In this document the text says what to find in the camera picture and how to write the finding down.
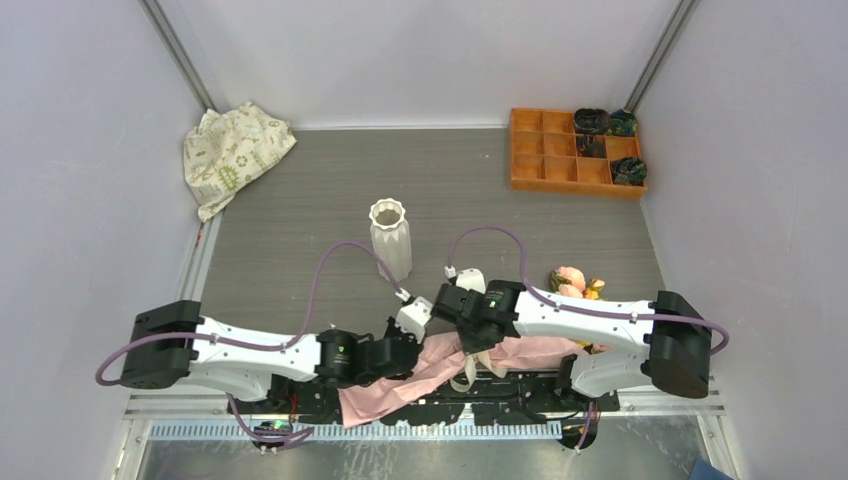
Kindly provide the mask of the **cream printed ribbon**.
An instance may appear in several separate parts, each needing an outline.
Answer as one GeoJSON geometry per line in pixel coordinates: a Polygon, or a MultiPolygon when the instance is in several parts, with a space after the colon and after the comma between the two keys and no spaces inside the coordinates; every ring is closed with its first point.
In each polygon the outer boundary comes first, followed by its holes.
{"type": "Polygon", "coordinates": [[[508,372],[506,368],[497,367],[493,364],[488,351],[467,354],[464,357],[462,370],[465,381],[451,378],[449,381],[451,388],[459,393],[469,392],[476,382],[479,366],[482,366],[485,370],[489,371],[497,378],[505,378],[508,372]]]}

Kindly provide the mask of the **pink flower bouquet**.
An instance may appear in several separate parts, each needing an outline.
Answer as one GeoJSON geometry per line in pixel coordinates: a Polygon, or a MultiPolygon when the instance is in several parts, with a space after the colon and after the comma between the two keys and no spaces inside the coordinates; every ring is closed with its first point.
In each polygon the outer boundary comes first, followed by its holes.
{"type": "Polygon", "coordinates": [[[474,386],[479,367],[503,378],[510,370],[553,368],[569,354],[602,353],[608,349],[604,345],[560,337],[508,337],[484,353],[466,354],[456,332],[424,336],[431,310],[428,300],[414,299],[401,307],[395,318],[400,330],[413,334],[415,345],[421,349],[409,377],[380,379],[369,386],[339,391],[345,427],[381,419],[435,392],[444,383],[466,393],[474,386]]]}

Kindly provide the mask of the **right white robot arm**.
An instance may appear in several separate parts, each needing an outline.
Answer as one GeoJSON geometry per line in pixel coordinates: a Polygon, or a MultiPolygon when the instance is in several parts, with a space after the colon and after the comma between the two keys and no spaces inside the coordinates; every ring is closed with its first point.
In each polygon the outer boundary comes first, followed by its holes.
{"type": "Polygon", "coordinates": [[[483,292],[445,283],[432,315],[457,328],[468,353],[488,351],[507,337],[604,346],[603,353],[568,354],[561,361],[555,396],[567,410],[645,385],[682,398],[709,393],[712,335],[719,328],[676,292],[624,302],[567,297],[505,280],[490,281],[483,292]]]}

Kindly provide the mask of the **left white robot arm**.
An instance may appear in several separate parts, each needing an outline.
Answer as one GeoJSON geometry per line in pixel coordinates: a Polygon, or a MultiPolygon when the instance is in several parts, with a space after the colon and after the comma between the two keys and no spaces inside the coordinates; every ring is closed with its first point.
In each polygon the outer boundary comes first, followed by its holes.
{"type": "Polygon", "coordinates": [[[410,373],[431,313],[431,303],[418,297],[389,318],[381,339],[339,329],[295,338],[203,316],[196,301],[173,302],[136,317],[118,383],[201,386],[277,413],[292,397],[286,380],[349,388],[410,373]]]}

